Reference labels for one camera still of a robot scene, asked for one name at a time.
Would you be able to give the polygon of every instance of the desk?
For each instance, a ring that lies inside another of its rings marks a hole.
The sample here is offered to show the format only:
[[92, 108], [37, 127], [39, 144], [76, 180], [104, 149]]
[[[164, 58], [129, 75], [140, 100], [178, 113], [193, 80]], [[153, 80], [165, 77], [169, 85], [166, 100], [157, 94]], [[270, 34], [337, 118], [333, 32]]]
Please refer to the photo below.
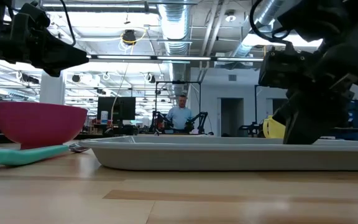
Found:
[[0, 167], [5, 223], [358, 223], [358, 172], [132, 172], [68, 152]]

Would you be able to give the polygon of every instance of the pink bowl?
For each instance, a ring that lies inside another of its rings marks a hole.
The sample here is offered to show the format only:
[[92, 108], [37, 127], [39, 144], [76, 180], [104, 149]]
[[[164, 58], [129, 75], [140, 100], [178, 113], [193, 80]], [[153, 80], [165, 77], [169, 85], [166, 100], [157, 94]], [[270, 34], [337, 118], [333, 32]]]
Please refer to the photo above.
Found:
[[21, 149], [54, 146], [75, 138], [87, 110], [48, 103], [0, 102], [0, 130]]

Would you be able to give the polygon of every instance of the yellow object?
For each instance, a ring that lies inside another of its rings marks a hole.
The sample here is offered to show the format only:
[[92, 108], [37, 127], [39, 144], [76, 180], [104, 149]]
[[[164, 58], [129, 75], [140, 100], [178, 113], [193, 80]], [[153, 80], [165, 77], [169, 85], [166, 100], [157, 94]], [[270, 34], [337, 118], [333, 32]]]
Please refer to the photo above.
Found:
[[272, 115], [269, 115], [268, 118], [264, 120], [264, 134], [266, 138], [283, 139], [285, 126], [275, 121]]

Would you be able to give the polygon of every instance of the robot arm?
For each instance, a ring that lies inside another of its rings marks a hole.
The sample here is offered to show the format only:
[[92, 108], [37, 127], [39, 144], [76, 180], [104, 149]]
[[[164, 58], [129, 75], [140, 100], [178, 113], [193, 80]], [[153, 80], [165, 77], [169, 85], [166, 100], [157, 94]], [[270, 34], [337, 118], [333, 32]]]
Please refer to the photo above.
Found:
[[[89, 61], [86, 52], [49, 33], [50, 19], [36, 2], [25, 3], [15, 16], [11, 4], [12, 0], [0, 0], [0, 60], [30, 63], [53, 77]], [[9, 23], [3, 21], [6, 6], [13, 17]]]
[[302, 0], [278, 21], [306, 41], [323, 39], [317, 51], [297, 52], [291, 42], [261, 34], [251, 20], [257, 35], [286, 44], [266, 54], [259, 76], [259, 85], [288, 90], [288, 103], [273, 115], [286, 126], [283, 143], [313, 144], [347, 120], [350, 88], [358, 85], [358, 0]]

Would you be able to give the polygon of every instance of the light blue shirt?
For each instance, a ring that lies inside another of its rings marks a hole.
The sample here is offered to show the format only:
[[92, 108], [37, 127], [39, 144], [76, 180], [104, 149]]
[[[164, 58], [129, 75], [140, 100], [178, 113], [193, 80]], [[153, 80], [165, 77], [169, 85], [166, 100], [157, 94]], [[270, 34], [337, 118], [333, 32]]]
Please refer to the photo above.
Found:
[[191, 110], [179, 106], [173, 107], [169, 110], [167, 119], [172, 121], [174, 129], [183, 130], [186, 122], [191, 119]]

